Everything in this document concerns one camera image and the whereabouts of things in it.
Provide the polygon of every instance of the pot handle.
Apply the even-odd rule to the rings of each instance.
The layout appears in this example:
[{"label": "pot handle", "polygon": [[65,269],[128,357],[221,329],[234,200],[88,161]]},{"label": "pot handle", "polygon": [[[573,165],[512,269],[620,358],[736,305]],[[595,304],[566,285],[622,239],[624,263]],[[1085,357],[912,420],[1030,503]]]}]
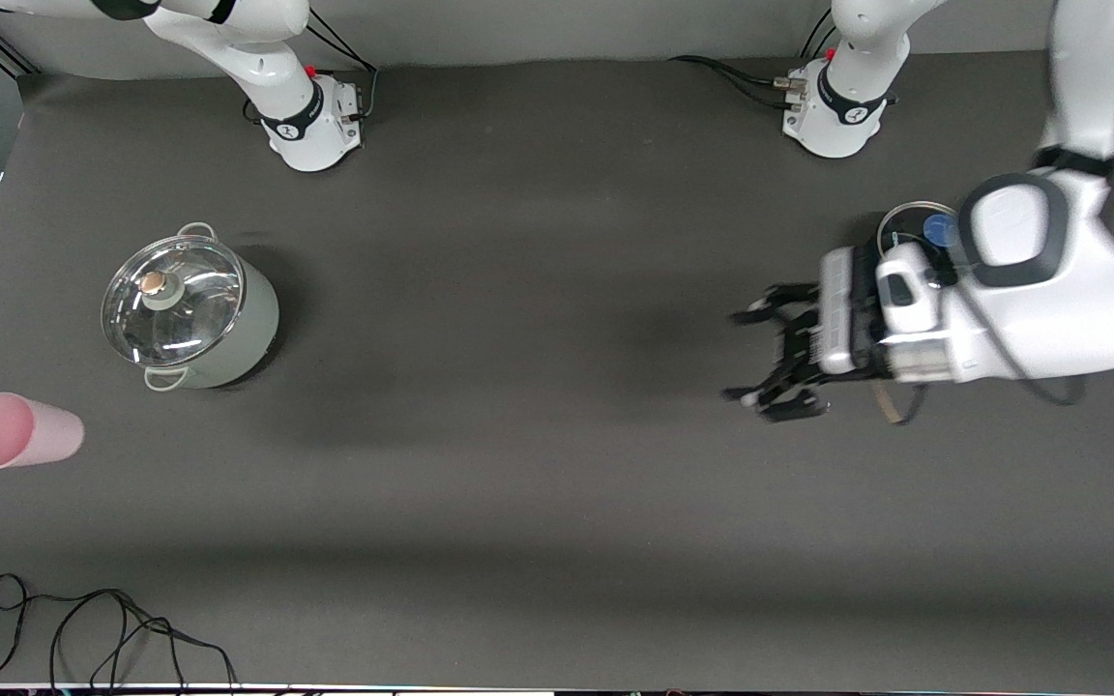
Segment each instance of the pot handle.
[{"label": "pot handle", "polygon": [[145,369],[145,386],[154,392],[169,392],[183,386],[190,374],[192,369],[186,369],[186,366],[179,370]]},{"label": "pot handle", "polygon": [[[207,229],[208,232],[207,233],[189,233],[188,232],[189,229],[198,228],[198,226],[203,226],[203,228]],[[209,226],[208,224],[186,224],[186,225],[180,226],[180,228],[178,228],[178,234],[180,234],[180,235],[182,234],[201,234],[203,237],[212,238],[212,241],[214,241],[214,242],[221,242],[219,238],[217,238],[217,233],[213,232],[212,226]]]}]

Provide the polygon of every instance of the lid knob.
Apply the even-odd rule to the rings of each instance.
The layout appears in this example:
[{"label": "lid knob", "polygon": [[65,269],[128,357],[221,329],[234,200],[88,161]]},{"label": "lid knob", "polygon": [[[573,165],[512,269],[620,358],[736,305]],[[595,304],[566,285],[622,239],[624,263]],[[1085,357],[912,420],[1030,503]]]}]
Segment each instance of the lid knob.
[{"label": "lid knob", "polygon": [[166,274],[158,272],[149,272],[140,276],[140,281],[136,282],[136,286],[145,295],[157,295],[158,292],[166,287]]}]

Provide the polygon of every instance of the white robot link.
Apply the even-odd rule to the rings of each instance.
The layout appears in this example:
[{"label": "white robot link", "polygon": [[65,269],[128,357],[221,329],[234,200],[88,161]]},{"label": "white robot link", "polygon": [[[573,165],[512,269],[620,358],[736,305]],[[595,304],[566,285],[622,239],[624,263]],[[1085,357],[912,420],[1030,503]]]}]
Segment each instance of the white robot link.
[{"label": "white robot link", "polygon": [[[785,133],[818,155],[857,153],[909,53],[906,28],[937,4],[832,0],[844,39],[830,62],[793,73],[815,71],[807,85],[818,91],[800,96]],[[726,398],[788,420],[827,410],[817,384],[994,376],[1068,404],[1075,389],[1061,398],[1033,380],[1114,370],[1114,237],[1100,217],[1114,173],[1114,0],[1056,3],[1047,51],[1052,110],[1033,170],[988,179],[956,219],[934,206],[910,222],[888,215],[871,241],[827,254],[819,283],[772,286],[734,314],[743,325],[780,321],[783,332],[776,370]],[[951,234],[929,234],[932,222]]]},{"label": "white robot link", "polygon": [[363,136],[355,87],[310,76],[283,43],[306,28],[306,0],[0,0],[0,11],[143,19],[231,76],[260,111],[270,147],[299,171],[332,167]]}]

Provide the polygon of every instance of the pot lid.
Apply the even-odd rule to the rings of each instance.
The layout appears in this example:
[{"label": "pot lid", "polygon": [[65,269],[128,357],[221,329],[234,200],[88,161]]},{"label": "pot lid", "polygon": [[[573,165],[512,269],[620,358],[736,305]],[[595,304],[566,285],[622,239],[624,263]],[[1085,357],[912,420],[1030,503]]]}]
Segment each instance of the pot lid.
[{"label": "pot lid", "polygon": [[217,344],[243,301],[238,256],[213,238],[179,235],[146,246],[119,268],[101,301],[101,329],[137,365],[176,365]]}]

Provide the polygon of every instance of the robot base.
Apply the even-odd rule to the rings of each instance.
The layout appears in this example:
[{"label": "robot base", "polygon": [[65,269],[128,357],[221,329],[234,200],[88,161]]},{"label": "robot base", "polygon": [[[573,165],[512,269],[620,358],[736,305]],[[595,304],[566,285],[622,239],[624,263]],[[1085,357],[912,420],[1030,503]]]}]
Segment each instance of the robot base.
[{"label": "robot base", "polygon": [[346,153],[359,147],[363,138],[363,120],[359,114],[359,91],[354,85],[338,82],[330,76],[316,76],[313,82],[324,92],[321,115],[310,125],[300,140],[283,140],[268,134],[268,146],[293,170],[317,173],[341,161]]},{"label": "robot base", "polygon": [[804,79],[805,89],[786,94],[785,100],[791,106],[799,106],[799,110],[786,111],[781,133],[821,157],[848,157],[861,150],[862,146],[867,145],[868,138],[879,133],[879,116],[883,114],[886,105],[880,105],[878,109],[871,111],[862,122],[853,125],[840,122],[836,111],[819,98],[817,89],[819,71],[827,65],[825,59],[818,58],[801,68],[790,70],[788,73],[790,79]]}]

